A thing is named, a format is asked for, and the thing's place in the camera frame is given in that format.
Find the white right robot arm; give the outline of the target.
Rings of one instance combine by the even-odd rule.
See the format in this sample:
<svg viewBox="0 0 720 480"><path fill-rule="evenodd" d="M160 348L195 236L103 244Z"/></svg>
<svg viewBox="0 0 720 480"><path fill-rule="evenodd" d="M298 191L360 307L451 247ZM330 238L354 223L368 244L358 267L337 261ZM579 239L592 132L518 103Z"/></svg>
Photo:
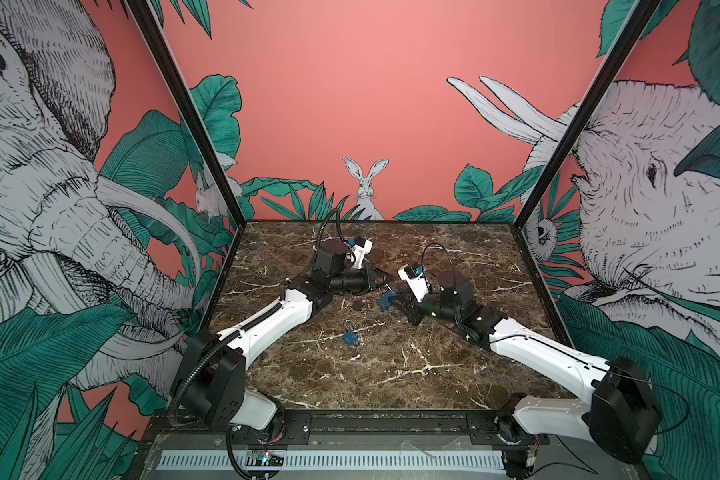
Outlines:
<svg viewBox="0 0 720 480"><path fill-rule="evenodd" d="M510 403L512 427L526 434L588 440L625 464L638 464L658 434L661 408L644 370L619 356L606 360L551 340L477 302L472 283L456 270L432 288L424 268L399 269L408 290L391 297L413 324L445 321L467 343L519 362L573 394L571 400L522 395Z"/></svg>

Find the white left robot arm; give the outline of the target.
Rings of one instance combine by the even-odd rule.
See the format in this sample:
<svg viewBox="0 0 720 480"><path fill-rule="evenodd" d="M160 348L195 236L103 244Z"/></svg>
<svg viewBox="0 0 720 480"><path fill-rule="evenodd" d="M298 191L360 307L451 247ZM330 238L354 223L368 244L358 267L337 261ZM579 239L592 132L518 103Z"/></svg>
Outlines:
<svg viewBox="0 0 720 480"><path fill-rule="evenodd" d="M284 421L269 397L246 388L246 373L271 345L306 323L336 295L361 295L391 276L367 260L373 242L330 239L315 247L306 270L285 281L276 300L239 324L191 337L171 387L172 427L224 430L245 426L276 436Z"/></svg>

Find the blue padlock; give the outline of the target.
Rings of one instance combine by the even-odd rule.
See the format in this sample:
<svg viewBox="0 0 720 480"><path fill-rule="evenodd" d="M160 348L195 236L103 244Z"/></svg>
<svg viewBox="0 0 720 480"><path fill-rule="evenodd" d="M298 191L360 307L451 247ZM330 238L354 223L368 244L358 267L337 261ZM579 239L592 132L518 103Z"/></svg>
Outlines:
<svg viewBox="0 0 720 480"><path fill-rule="evenodd" d="M345 332L342 335L342 340L347 346L355 346L359 342L359 336L352 324L345 325Z"/></svg>
<svg viewBox="0 0 720 480"><path fill-rule="evenodd" d="M389 303L389 302L385 299L385 293L386 293L386 292L384 292L384 293L382 294L382 296L377 300L377 305L379 306L379 308L380 308L381 311L386 311L386 310L388 310L388 309L392 306L392 303Z"/></svg>

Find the black right corner post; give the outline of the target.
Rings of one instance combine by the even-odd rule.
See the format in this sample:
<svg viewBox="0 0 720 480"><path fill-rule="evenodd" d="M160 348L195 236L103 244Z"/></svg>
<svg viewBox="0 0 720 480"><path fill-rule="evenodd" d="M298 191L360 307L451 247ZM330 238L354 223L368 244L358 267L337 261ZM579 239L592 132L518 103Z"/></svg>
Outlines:
<svg viewBox="0 0 720 480"><path fill-rule="evenodd" d="M630 9L627 18L614 40L609 52L593 82L582 99L562 139L558 142L550 160L542 171L528 200L512 224L513 231L522 229L531 218L534 208L540 203L553 178L571 153L575 141L583 132L587 122L598 110L606 92L624 62L637 44L651 17L658 9L660 0L640 0Z"/></svg>

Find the small circuit board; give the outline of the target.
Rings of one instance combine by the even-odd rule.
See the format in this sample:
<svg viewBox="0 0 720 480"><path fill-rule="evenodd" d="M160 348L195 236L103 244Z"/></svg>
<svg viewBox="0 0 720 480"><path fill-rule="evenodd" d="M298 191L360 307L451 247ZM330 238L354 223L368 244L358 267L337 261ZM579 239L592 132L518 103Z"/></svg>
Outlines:
<svg viewBox="0 0 720 480"><path fill-rule="evenodd" d="M254 470L280 469L285 462L284 451L250 451L246 460L246 467Z"/></svg>

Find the black front mounting rail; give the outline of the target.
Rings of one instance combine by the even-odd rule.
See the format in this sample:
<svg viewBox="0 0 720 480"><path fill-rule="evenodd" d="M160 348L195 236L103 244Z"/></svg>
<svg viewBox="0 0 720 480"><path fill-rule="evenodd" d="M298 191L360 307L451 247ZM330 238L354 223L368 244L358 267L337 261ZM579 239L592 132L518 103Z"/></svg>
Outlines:
<svg viewBox="0 0 720 480"><path fill-rule="evenodd" d="M525 434L517 428L504 435L499 421L509 414L500 410L330 410L287 409L272 434L274 446L306 446L323 436L371 437L465 436L472 446L499 449L545 446L546 434Z"/></svg>

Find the black corner post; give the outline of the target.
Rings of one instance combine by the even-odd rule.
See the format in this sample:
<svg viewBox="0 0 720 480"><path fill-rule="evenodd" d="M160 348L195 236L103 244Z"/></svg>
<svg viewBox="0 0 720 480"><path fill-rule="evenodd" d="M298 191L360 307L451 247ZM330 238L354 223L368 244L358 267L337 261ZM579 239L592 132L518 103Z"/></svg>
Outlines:
<svg viewBox="0 0 720 480"><path fill-rule="evenodd" d="M159 26L150 1L128 0L133 18L154 58L168 89L177 104L182 119L197 145L205 165L209 168L237 230L247 221L229 186L228 177L222 170L213 143L184 81L181 71Z"/></svg>
<svg viewBox="0 0 720 480"><path fill-rule="evenodd" d="M550 160L542 171L528 200L512 224L513 231L522 229L531 218L534 208L540 203L553 178L571 153L575 141L583 132L587 122L598 110L606 92L624 62L637 44L651 17L658 9L660 0L640 0L630 9L627 18L614 40L609 52L593 82L582 99L562 139L558 142Z"/></svg>

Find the black left corner post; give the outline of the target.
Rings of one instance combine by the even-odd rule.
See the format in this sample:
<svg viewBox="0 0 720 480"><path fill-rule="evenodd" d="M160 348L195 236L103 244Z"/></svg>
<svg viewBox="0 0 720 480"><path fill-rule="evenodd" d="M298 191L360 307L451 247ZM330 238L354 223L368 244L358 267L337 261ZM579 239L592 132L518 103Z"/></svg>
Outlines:
<svg viewBox="0 0 720 480"><path fill-rule="evenodd" d="M133 18L154 58L168 89L177 104L182 119L197 145L205 165L209 168L237 230L247 221L229 186L228 177L222 170L213 143L184 81L181 71L159 26L150 1L128 0Z"/></svg>

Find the white perforated strip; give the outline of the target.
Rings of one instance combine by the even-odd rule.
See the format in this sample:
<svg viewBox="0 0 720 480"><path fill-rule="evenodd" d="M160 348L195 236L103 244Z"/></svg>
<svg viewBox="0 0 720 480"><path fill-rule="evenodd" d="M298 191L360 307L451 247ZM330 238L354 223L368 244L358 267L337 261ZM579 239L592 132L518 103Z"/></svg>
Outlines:
<svg viewBox="0 0 720 480"><path fill-rule="evenodd" d="M502 473L498 451L330 451L276 450L285 452L280 469L254 470L246 467L250 451L235 451L237 465L249 472L282 471L456 471ZM165 450L157 464L159 471L233 471L228 454L220 450Z"/></svg>

